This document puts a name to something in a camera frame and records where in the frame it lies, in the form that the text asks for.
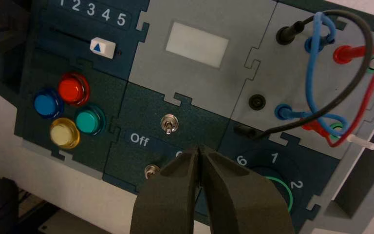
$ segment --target number 1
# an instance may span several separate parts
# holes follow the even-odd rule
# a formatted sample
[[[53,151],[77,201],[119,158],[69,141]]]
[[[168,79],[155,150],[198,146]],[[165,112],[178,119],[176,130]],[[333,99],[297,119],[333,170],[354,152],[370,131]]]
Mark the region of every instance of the number 1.
[[[272,163],[275,163],[276,159],[277,159],[277,156],[279,156],[279,153],[272,154],[272,156],[273,156]]]

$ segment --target blue push button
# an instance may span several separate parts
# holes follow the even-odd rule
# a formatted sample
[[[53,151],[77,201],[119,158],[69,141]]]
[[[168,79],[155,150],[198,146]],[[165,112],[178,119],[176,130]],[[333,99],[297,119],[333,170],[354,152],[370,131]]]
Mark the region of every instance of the blue push button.
[[[55,89],[45,88],[37,92],[34,108],[45,119],[54,119],[64,112],[64,103]]]
[[[35,110],[43,116],[53,115],[55,112],[55,100],[51,96],[39,95],[35,98]]]

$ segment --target teal push button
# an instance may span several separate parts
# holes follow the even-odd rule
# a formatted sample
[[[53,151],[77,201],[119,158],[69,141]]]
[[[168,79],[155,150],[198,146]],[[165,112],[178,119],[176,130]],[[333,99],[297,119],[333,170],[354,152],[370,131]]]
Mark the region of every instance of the teal push button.
[[[99,107],[90,104],[77,112],[75,123],[81,132],[96,135],[104,129],[105,115]]]

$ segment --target red push button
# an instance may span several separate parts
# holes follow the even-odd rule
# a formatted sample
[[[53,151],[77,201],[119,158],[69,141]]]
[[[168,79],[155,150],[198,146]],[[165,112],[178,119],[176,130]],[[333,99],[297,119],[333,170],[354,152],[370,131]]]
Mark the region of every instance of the red push button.
[[[67,104],[82,106],[90,97],[90,86],[83,75],[70,72],[62,76],[58,92]]]

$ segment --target gray panel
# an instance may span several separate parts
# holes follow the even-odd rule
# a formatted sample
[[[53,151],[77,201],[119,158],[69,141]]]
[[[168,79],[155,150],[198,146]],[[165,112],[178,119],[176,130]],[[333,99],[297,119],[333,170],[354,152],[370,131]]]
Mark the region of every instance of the gray panel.
[[[251,47],[259,47],[276,3],[272,0],[155,0],[142,12],[138,25],[150,24],[140,43],[130,81],[165,94],[180,105],[175,93],[192,105],[230,117],[245,79],[255,69],[244,67]],[[219,69],[165,50],[173,22],[229,40]]]
[[[252,48],[250,51],[246,67],[257,70],[257,73],[253,80],[246,80],[232,115],[233,120],[266,130],[288,123],[274,116],[274,109],[279,104],[289,104],[295,111],[309,110],[304,94],[304,79],[309,55],[303,46],[305,40],[312,34],[312,24],[307,25],[304,32],[287,46],[278,45],[275,36],[283,26],[288,26],[311,15],[291,6],[280,3],[277,5],[260,47]],[[326,29],[323,28],[322,34],[326,33]],[[355,59],[347,65],[336,64],[332,59],[334,50],[345,44],[360,46],[363,43],[359,29],[347,21],[345,29],[337,32],[336,43],[327,46],[320,53],[314,80],[314,96],[318,106],[326,105],[339,94],[353,78],[360,65],[361,59]],[[356,90],[332,113],[344,116],[351,122],[371,77],[372,74],[367,74]],[[265,96],[266,106],[263,110],[254,111],[248,106],[248,99],[253,94]],[[355,134],[368,139],[374,130],[374,95],[363,119]],[[345,143],[338,148],[331,148],[324,138],[302,128],[286,131],[286,133],[300,137],[300,145],[341,159],[323,193],[320,196],[313,196],[306,207],[308,210],[313,209],[315,205],[321,208],[313,221],[305,222],[300,233],[310,234],[314,228],[353,234],[362,233],[374,216],[374,184],[352,217],[349,217],[337,203],[333,202],[333,197],[343,184],[344,178],[362,154],[361,147]],[[280,134],[274,134],[270,139],[277,143],[287,143],[280,138]]]
[[[304,32],[287,46],[277,44],[275,36],[280,28],[311,15],[312,13],[278,3],[260,48],[252,48],[246,62],[246,67],[258,69],[253,80],[246,80],[232,115],[233,120],[256,129],[266,130],[289,122],[275,117],[274,110],[279,104],[289,104],[295,111],[309,110],[304,94],[309,54],[304,50],[304,42],[312,35],[312,24],[308,24]],[[325,27],[322,29],[322,34],[327,34],[327,29]],[[361,59],[355,59],[349,64],[338,65],[332,59],[334,50],[345,44],[361,46],[363,43],[363,36],[359,29],[348,22],[343,31],[337,31],[336,43],[326,46],[319,54],[314,77],[314,97],[319,107],[329,103],[346,87],[361,62]],[[355,91],[332,113],[352,121],[371,77],[372,74],[367,74]],[[266,106],[263,110],[254,111],[248,106],[248,99],[253,94],[261,94],[266,98]],[[374,128],[374,96],[370,107],[364,117],[369,124],[361,128],[360,137],[367,138]],[[330,148],[320,135],[302,128],[289,130],[286,133],[300,137],[300,145],[338,159],[343,157],[348,147],[348,144],[343,144],[337,148]],[[280,134],[274,134],[270,139],[284,144]]]

